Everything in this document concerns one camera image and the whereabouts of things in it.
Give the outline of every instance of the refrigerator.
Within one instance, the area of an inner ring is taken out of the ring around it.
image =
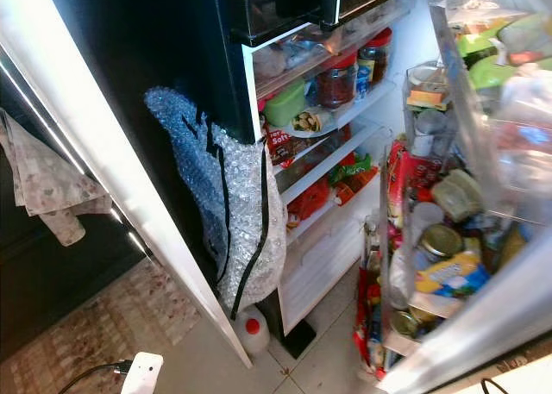
[[[550,2],[517,0],[521,9],[544,12],[552,10]],[[149,256],[185,287],[247,367],[253,363],[229,308],[217,298],[216,266],[194,197],[179,178],[171,140],[147,110],[144,93],[155,86],[185,93],[226,134],[255,145],[266,136],[259,101],[300,77],[315,77],[386,27],[392,28],[392,54],[385,78],[335,115],[336,126],[350,134],[292,182],[281,182],[289,168],[268,166],[287,205],[352,152],[369,153],[381,164],[350,203],[329,203],[287,234],[285,265],[266,308],[282,341],[294,329],[308,329],[304,318],[362,256],[367,216],[379,214],[380,236],[386,237],[384,163],[392,138],[405,131],[407,70],[428,61],[444,64],[467,165],[484,189],[496,181],[487,177],[491,158],[482,127],[488,117],[467,80],[445,10],[430,7],[429,0],[0,0],[3,73],[24,81],[40,100],[62,142],[110,193]],[[280,65],[273,76],[259,74],[262,55],[307,33],[340,40],[330,49],[311,47],[309,56]],[[503,209],[487,210],[512,217]],[[465,303],[423,300],[450,318],[420,341],[389,325],[391,256],[382,240],[383,344],[405,358],[377,389],[428,392],[552,330],[551,233],[539,228],[522,254]]]

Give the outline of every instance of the red sauce jar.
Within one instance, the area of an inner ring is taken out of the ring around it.
[[[317,76],[318,102],[326,108],[337,108],[354,98],[356,53],[337,62]]]

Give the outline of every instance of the bottle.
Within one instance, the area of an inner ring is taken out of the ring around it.
[[[267,349],[270,342],[267,320],[254,305],[238,313],[234,327],[247,353],[257,355]]]

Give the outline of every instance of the towel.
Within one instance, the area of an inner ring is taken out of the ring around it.
[[[13,172],[16,206],[40,217],[63,246],[85,235],[78,215],[110,212],[111,198],[100,184],[80,174],[1,108],[0,145]]]

